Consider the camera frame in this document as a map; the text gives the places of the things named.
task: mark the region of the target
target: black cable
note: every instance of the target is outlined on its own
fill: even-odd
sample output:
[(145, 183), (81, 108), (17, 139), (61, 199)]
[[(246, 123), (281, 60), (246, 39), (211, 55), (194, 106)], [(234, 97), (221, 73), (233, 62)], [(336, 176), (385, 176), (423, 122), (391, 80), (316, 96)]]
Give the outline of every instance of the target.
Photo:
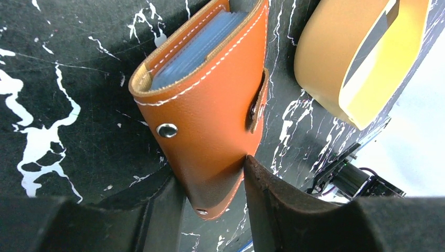
[(325, 192), (325, 193), (322, 193), (321, 194), (321, 196), (326, 196), (326, 195), (328, 195), (329, 193), (331, 193), (334, 189), (336, 189), (337, 187), (334, 185), (334, 186), (332, 186), (329, 190), (327, 190), (327, 192)]
[(362, 170), (362, 171), (371, 172), (372, 174), (374, 174), (374, 176), (378, 176), (377, 173), (374, 170), (372, 170), (372, 169), (369, 169), (369, 168), (366, 168), (366, 167), (362, 167), (362, 168), (359, 168), (359, 169)]
[(316, 185), (313, 185), (312, 188), (306, 190), (306, 193), (309, 194), (309, 195), (311, 195), (311, 196), (313, 196), (313, 197), (320, 197), (320, 196), (323, 196), (323, 192), (324, 192), (324, 190), (326, 189), (326, 186), (327, 186), (327, 183), (322, 182), (322, 183), (319, 185), (319, 187), (320, 187), (321, 190), (320, 190), (319, 192), (317, 192), (317, 193), (312, 193), (312, 192), (315, 191), (315, 187), (316, 187)]

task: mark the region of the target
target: orange leather card holder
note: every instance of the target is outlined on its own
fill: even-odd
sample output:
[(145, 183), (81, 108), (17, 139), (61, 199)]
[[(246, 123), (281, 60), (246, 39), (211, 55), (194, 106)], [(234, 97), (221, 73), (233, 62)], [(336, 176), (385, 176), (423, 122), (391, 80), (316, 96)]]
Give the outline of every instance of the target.
[(219, 217), (262, 138), (269, 73), (264, 68), (269, 5), (258, 0), (241, 24), (183, 79), (150, 90), (153, 76), (221, 10), (212, 0), (137, 68), (129, 89), (203, 219)]

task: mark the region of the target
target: white veining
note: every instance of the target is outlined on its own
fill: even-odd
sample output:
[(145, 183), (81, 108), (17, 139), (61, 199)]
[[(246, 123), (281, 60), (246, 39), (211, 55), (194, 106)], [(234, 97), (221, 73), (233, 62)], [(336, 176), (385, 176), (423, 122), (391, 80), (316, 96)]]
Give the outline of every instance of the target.
[[(0, 49), (0, 56), (14, 57), (16, 54), (12, 51)], [(6, 98), (6, 106), (11, 109), (11, 111), (21, 118), (21, 121), (17, 122), (21, 126), (30, 125), (34, 118), (33, 116), (20, 104), (17, 102), (18, 93), (23, 88), (23, 81), (20, 79), (14, 79), (9, 76), (5, 71), (0, 69), (0, 95), (10, 95)]]
[(276, 39), (278, 39), (277, 40), (277, 56), (275, 57), (275, 61), (273, 62), (273, 68), (272, 68), (272, 71), (270, 72), (270, 75), (269, 75), (269, 82), (271, 84), (271, 87), (270, 87), (270, 91), (269, 91), (270, 95), (269, 95), (268, 101), (271, 98), (274, 97), (273, 96), (273, 85), (274, 85), (274, 83), (273, 83), (273, 80), (272, 80), (272, 76), (275, 73), (275, 69), (277, 68), (277, 61), (278, 61), (278, 57), (280, 55), (280, 33), (278, 32), (278, 30), (280, 29), (280, 18), (281, 18), (281, 14), (282, 13), (283, 13), (283, 3), (281, 3), (280, 12), (278, 13), (278, 16), (277, 16), (277, 25), (273, 29), (273, 39), (272, 39), (271, 42), (269, 42), (269, 44), (270, 44), (270, 43), (274, 42)]
[(48, 42), (46, 41), (46, 42), (43, 42), (43, 45), (42, 45), (42, 47), (43, 47), (43, 49), (45, 50), (45, 51), (47, 51), (49, 54), (54, 54), (54, 52), (52, 52), (50, 49), (48, 49), (48, 47), (46, 47), (46, 44), (47, 44)]
[(216, 245), (216, 251), (219, 251), (219, 246), (221, 246), (224, 243), (225, 238), (222, 237), (221, 235), (218, 238), (218, 244)]
[(15, 52), (13, 51), (8, 51), (8, 50), (3, 50), (0, 48), (0, 56), (4, 57), (4, 56), (10, 56), (10, 57), (14, 57), (15, 56)]
[(124, 86), (124, 83), (125, 83), (125, 74), (121, 72), (121, 87)]
[(154, 5), (150, 2), (147, 1), (147, 3), (150, 6), (150, 10), (152, 12), (152, 16), (150, 17), (151, 19), (154, 19), (154, 16), (157, 16), (157, 20), (162, 20), (162, 17), (156, 12), (156, 7), (154, 7)]
[(434, 7), (437, 5), (437, 0), (434, 0), (434, 2), (433, 3), (431, 3), (431, 5), (430, 5), (430, 11), (432, 10), (432, 9), (434, 9)]
[(32, 0), (31, 2), (34, 5), (34, 7), (36, 7), (41, 12), (39, 4), (37, 3), (37, 0)]
[(190, 19), (190, 9), (188, 8), (188, 0), (185, 0), (185, 9), (187, 10), (187, 18)]
[(342, 143), (342, 145), (340, 145), (340, 148), (338, 149), (338, 153), (343, 153), (343, 150), (346, 147), (346, 143), (348, 142), (348, 140), (351, 138), (351, 136), (357, 131), (356, 128), (354, 128), (353, 130), (349, 130), (348, 134), (346, 135), (346, 139), (345, 141)]
[(232, 237), (230, 238), (230, 240), (228, 240), (227, 242), (226, 242), (226, 246), (229, 244), (229, 243), (231, 243), (233, 240), (235, 240), (241, 233), (242, 233), (242, 230), (244, 229), (244, 226), (246, 225), (246, 221), (247, 221), (247, 218), (248, 218), (248, 216), (247, 216), (247, 211), (248, 211), (248, 208), (247, 208), (247, 203), (244, 205), (244, 216), (242, 217), (242, 219), (239, 221), (239, 223), (238, 223), (238, 226), (237, 226), (237, 228), (235, 229), (235, 232), (233, 233), (233, 235), (232, 235)]
[(291, 15), (289, 16), (288, 39), (291, 40), (292, 45), (294, 45), (294, 46), (296, 46), (296, 43), (294, 41), (294, 38), (290, 36), (290, 33), (291, 33), (292, 17), (293, 17), (293, 12), (295, 11), (295, 8), (296, 8), (296, 0), (293, 0), (292, 11), (291, 11)]
[(6, 27), (6, 26), (4, 26), (3, 28), (0, 28), (0, 39), (1, 39), (2, 36), (3, 36), (3, 32), (6, 31), (6, 30), (8, 30), (8, 27)]
[(185, 236), (196, 236), (196, 241), (195, 241), (195, 245), (192, 247), (192, 251), (191, 252), (197, 252), (198, 249), (198, 245), (199, 245), (199, 239), (201, 238), (201, 235), (199, 234), (194, 234), (194, 233), (181, 233)]
[[(307, 100), (307, 99), (302, 100), (302, 98), (305, 94), (306, 94), (306, 92), (303, 89), (301, 89), (300, 96), (296, 100), (291, 101), (289, 103), (289, 105), (284, 110), (283, 116), (281, 117), (281, 119), (283, 120), (283, 126), (281, 128), (281, 133), (279, 136), (280, 143), (275, 148), (275, 151), (273, 153), (272, 164), (270, 166), (274, 175), (278, 176), (278, 173), (283, 168), (283, 166), (282, 166), (283, 157), (286, 155), (287, 150), (290, 148), (289, 141), (292, 139), (292, 137), (298, 127), (298, 124), (306, 116), (309, 115), (311, 117), (311, 127), (306, 131), (306, 133), (309, 130), (312, 130), (312, 128), (313, 128), (312, 112), (313, 112), (314, 108), (312, 107), (312, 102), (314, 101), (314, 99), (312, 98), (311, 100)], [(300, 108), (300, 107), (304, 108), (305, 110), (300, 115), (300, 117), (297, 119), (297, 121), (295, 122), (295, 126), (294, 126), (293, 125), (294, 121), (292, 121), (292, 118), (293, 118), (293, 115), (294, 115), (295, 111), (297, 110), (297, 108)]]
[(152, 3), (148, 2), (148, 1), (147, 1), (147, 3), (149, 4), (149, 8), (140, 9), (138, 13), (134, 14), (133, 23), (130, 25), (127, 25), (127, 27), (130, 29), (130, 39), (134, 36), (137, 39), (137, 42), (140, 44), (141, 41), (139, 40), (137, 33), (136, 33), (136, 23), (146, 23), (149, 26), (150, 31), (153, 33), (154, 43), (155, 43), (156, 47), (159, 47), (162, 45), (162, 43), (164, 43), (167, 40), (167, 36), (164, 34), (164, 31), (160, 27), (160, 26), (163, 26), (163, 28), (165, 28), (165, 24), (162, 22), (156, 21), (157, 28), (159, 30), (159, 35), (158, 35), (153, 30), (153, 25), (150, 24), (150, 22), (145, 17), (144, 11), (150, 10), (150, 12), (151, 12), (150, 19), (155, 19), (155, 16), (157, 16), (157, 20), (162, 20), (162, 17), (156, 12), (156, 7)]
[(431, 35), (433, 29), (435, 28), (435, 26), (436, 26), (439, 22), (442, 22), (442, 21), (443, 21), (443, 16), (444, 16), (444, 14), (445, 14), (445, 8), (442, 8), (442, 11), (441, 11), (441, 12), (437, 12), (437, 13), (435, 14), (435, 16), (434, 16), (434, 18), (433, 18), (434, 22), (433, 22), (433, 23), (431, 24), (431, 26), (425, 31), (425, 36), (423, 37), (423, 42), (425, 42), (425, 40), (426, 40), (428, 37), (431, 37), (430, 35)]
[(155, 172), (152, 172), (152, 173), (150, 173), (150, 174), (148, 174), (148, 175), (145, 175), (145, 176), (143, 176), (143, 177), (139, 177), (139, 176), (136, 176), (136, 175), (133, 176), (133, 178), (135, 179), (135, 181), (131, 182), (131, 184), (130, 184), (129, 187), (132, 187), (133, 185), (139, 183), (140, 181), (143, 181), (144, 179), (147, 179), (148, 177), (150, 177), (151, 175), (155, 174), (155, 173), (158, 172), (159, 170), (156, 170)]
[[(338, 130), (341, 127), (340, 131), (337, 133), (334, 139), (332, 139), (332, 131)], [(320, 169), (323, 168), (324, 164), (327, 161), (327, 158), (331, 155), (332, 150), (334, 149), (335, 142), (340, 138), (340, 136), (343, 134), (345, 130), (345, 123), (341, 122), (339, 123), (338, 118), (333, 119), (333, 126), (331, 130), (329, 131), (329, 134), (326, 137), (326, 145), (323, 147), (323, 149), (320, 151), (318, 155), (317, 161), (312, 165), (310, 172), (312, 172), (315, 167), (318, 165), (315, 172), (318, 172)]]
[(98, 43), (99, 48), (97, 48), (97, 50), (99, 50), (99, 52), (108, 54), (111, 57), (113, 57), (113, 58), (115, 58), (115, 59), (120, 61), (120, 59), (118, 57), (116, 57), (115, 55), (112, 55), (107, 49), (103, 48), (102, 43), (100, 43), (100, 41), (98, 39), (95, 39), (92, 36), (89, 36), (88, 39), (92, 40), (92, 41), (96, 41)]
[(121, 115), (123, 115), (123, 116), (125, 116), (125, 117), (128, 117), (128, 118), (131, 118), (131, 119), (133, 119), (133, 120), (135, 120), (135, 121), (138, 121), (138, 122), (140, 122), (141, 124), (143, 124), (143, 125), (145, 125), (145, 126), (149, 126), (146, 122), (144, 122), (144, 121), (139, 121), (139, 120), (136, 120), (136, 119), (134, 119), (134, 118), (132, 118), (131, 116), (129, 116), (129, 115), (127, 115), (127, 114), (125, 114), (125, 113), (122, 113), (121, 111), (119, 111), (119, 110), (117, 110), (116, 109), (116, 111), (117, 112), (119, 112)]
[(63, 66), (63, 67), (88, 69), (88, 70), (94, 70), (94, 71), (98, 71), (98, 72), (104, 72), (105, 74), (109, 74), (108, 72), (105, 72), (105, 71), (103, 71), (103, 70), (95, 69), (95, 68), (91, 68), (91, 67), (71, 66), (71, 65), (65, 65), (65, 64), (62, 64), (62, 63), (58, 63), (58, 62), (54, 62), (54, 64), (58, 64), (58, 65)]
[(103, 191), (105, 192), (105, 191), (108, 191), (108, 190), (111, 190), (111, 189), (113, 189), (113, 185), (107, 186), (107, 188), (105, 188)]
[[(26, 146), (25, 149), (23, 151), (23, 158), (22, 160), (17, 164), (17, 169), (19, 172), (21, 172), (23, 178), (22, 178), (22, 187), (25, 189), (26, 194), (29, 197), (35, 197), (36, 196), (36, 191), (37, 189), (41, 188), (41, 184), (35, 183), (35, 180), (37, 180), (39, 177), (41, 177), (44, 174), (47, 173), (51, 173), (51, 172), (55, 172), (57, 173), (60, 177), (66, 178), (68, 180), (68, 182), (71, 184), (71, 189), (73, 191), (73, 193), (79, 197), (78, 203), (80, 203), (83, 200), (83, 197), (79, 194), (79, 192), (76, 190), (76, 188), (74, 187), (74, 184), (72, 183), (72, 181), (70, 180), (70, 178), (68, 177), (68, 175), (66, 175), (63, 171), (62, 166), (60, 165), (60, 163), (65, 159), (66, 157), (66, 148), (63, 146), (59, 135), (58, 135), (58, 131), (59, 131), (59, 127), (60, 126), (69, 126), (71, 124), (73, 124), (76, 119), (77, 116), (80, 112), (80, 106), (71, 98), (68, 96), (65, 88), (62, 85), (62, 73), (59, 69), (59, 65), (56, 64), (56, 76), (57, 76), (57, 85), (60, 89), (60, 91), (62, 91), (66, 98), (68, 99), (68, 101), (71, 103), (71, 107), (72, 110), (70, 112), (70, 114), (66, 117), (63, 118), (61, 120), (58, 120), (56, 122), (54, 122), (54, 124), (47, 129), (44, 125), (42, 126), (41, 129), (39, 128), (34, 128), (34, 127), (27, 127), (23, 130), (19, 130), (18, 126), (15, 126), (15, 132), (20, 132), (22, 134), (26, 134)], [(12, 101), (10, 99), (10, 102), (12, 102), (13, 106), (15, 107), (10, 107), (8, 106), (14, 113), (16, 113), (19, 117), (22, 118), (21, 122), (17, 122), (17, 124), (20, 124), (24, 127), (29, 126), (34, 118), (31, 114), (29, 114), (25, 108), (23, 108), (22, 105), (18, 104), (15, 99), (17, 98), (18, 92), (22, 89), (23, 87), (23, 82), (19, 79), (13, 79), (11, 78), (9, 75), (7, 75), (4, 71), (0, 70), (0, 74), (1, 74), (1, 90), (2, 93), (13, 93), (13, 95), (11, 97), (13, 97), (14, 101)], [(62, 152), (60, 153), (56, 153), (54, 152), (54, 150), (51, 148), (51, 143), (56, 143), (59, 144), (59, 146), (62, 148)], [(51, 152), (53, 154), (59, 155), (60, 156), (60, 160), (56, 161), (55, 163), (51, 164), (51, 165), (41, 165), (38, 163), (38, 160), (43, 158), (47, 152)], [(35, 171), (35, 172), (30, 172), (30, 171), (26, 171), (23, 169), (23, 166), (26, 164), (36, 164), (38, 166), (40, 166), (40, 171)]]

